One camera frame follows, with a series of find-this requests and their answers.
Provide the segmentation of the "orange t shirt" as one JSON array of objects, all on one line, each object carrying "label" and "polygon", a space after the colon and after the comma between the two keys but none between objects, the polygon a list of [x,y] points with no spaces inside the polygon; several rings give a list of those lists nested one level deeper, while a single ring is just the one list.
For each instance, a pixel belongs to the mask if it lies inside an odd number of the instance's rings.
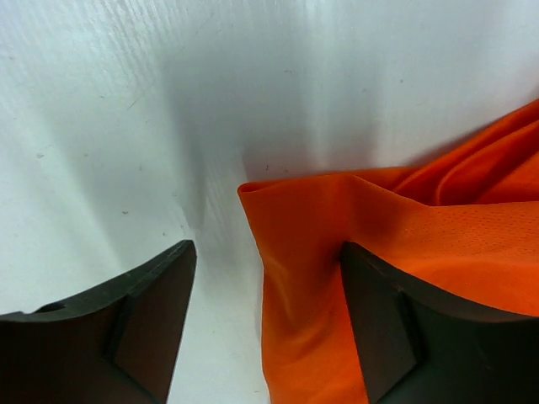
[{"label": "orange t shirt", "polygon": [[262,365],[273,403],[364,403],[338,255],[356,242],[456,295],[538,312],[538,105],[423,167],[246,183],[264,266]]}]

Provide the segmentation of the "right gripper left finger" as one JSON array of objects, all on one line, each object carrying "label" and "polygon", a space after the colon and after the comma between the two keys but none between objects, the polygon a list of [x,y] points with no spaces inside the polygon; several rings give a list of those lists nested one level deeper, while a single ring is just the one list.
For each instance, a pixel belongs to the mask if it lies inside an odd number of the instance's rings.
[{"label": "right gripper left finger", "polygon": [[196,260],[185,240],[79,294],[2,315],[2,402],[166,402]]}]

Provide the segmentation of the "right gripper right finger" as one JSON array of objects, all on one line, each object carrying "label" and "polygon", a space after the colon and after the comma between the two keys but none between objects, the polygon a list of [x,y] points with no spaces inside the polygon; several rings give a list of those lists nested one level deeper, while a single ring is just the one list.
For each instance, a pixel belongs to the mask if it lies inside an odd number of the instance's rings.
[{"label": "right gripper right finger", "polygon": [[537,402],[536,317],[454,295],[353,242],[339,261],[369,402]]}]

